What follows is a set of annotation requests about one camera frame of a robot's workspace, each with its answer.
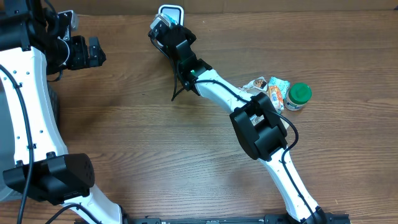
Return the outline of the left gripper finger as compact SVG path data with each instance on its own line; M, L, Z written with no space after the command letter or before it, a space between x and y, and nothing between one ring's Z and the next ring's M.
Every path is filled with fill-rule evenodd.
M90 47L89 54L90 67L100 67L106 61L106 54L101 47Z
M100 42L97 37L90 37L89 38L89 49L100 49Z

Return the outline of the brown snack pouch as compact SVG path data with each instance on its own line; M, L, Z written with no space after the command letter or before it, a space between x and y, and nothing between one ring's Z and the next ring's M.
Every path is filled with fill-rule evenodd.
M259 77L255 80L250 81L248 84L239 88L243 92L250 93L252 95L257 95L258 93L265 93L269 96L268 93L268 81L264 77Z

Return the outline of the small orange tissue pack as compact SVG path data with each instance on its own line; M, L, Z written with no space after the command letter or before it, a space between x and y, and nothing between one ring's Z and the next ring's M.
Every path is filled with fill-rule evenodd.
M275 85L269 86L268 93L269 93L269 98L271 100L271 103L273 104L276 112L281 114L281 112L284 110L284 102L283 102L282 93L281 93L279 87L277 87Z

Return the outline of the teal snack bar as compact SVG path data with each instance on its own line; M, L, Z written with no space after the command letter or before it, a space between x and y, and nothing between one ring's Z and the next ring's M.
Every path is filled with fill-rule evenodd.
M290 82L277 77L271 77L268 81L268 86L277 86L281 92L282 99L284 100L290 88Z

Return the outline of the green capped white jar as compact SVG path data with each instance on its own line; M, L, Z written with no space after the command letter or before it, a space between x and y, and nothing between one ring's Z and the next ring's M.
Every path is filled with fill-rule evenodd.
M291 111L301 110L311 97L312 90L306 83L295 83L284 100L285 108Z

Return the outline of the small teal tissue pack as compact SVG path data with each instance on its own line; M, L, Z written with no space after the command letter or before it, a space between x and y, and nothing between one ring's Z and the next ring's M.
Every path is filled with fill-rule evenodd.
M170 27L179 25L179 22L170 17L169 15L162 13L161 16L169 23Z

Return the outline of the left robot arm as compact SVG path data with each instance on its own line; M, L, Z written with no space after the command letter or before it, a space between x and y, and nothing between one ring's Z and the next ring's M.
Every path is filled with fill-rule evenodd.
M1 201L27 199L73 210L85 223L126 223L95 183L90 158L71 154L58 130L49 75L99 67L97 37L72 35L78 17L48 1L8 0L1 13Z

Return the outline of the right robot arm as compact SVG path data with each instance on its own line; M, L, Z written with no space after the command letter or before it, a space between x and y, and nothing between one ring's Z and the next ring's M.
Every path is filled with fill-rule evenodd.
M229 113L244 152L260 160L276 184L291 223L326 223L326 215L306 190L290 157L287 126L292 123L276 112L265 93L252 95L221 78L191 50L195 35L181 25L159 22L150 27L150 41L170 61L176 82L182 88L207 98Z

